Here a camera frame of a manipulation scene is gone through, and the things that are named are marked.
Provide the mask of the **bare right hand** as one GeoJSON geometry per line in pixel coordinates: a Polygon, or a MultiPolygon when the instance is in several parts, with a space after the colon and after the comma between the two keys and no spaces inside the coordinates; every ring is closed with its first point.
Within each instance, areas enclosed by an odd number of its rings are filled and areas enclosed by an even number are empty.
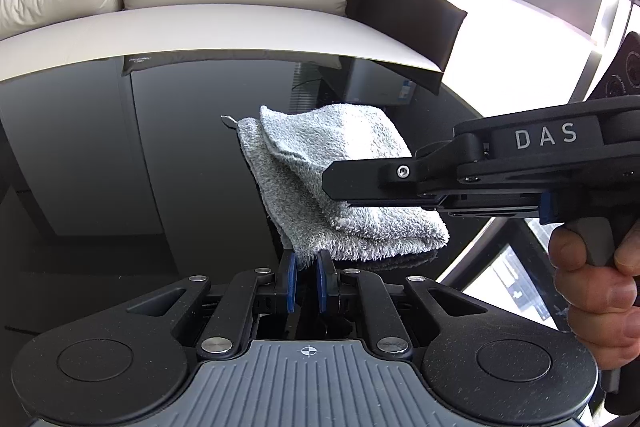
{"type": "Polygon", "coordinates": [[[555,288],[570,304],[568,326],[600,369],[619,369],[638,358],[638,225],[617,248],[614,267],[588,265],[584,241],[564,227],[552,232],[548,251],[555,288]]]}

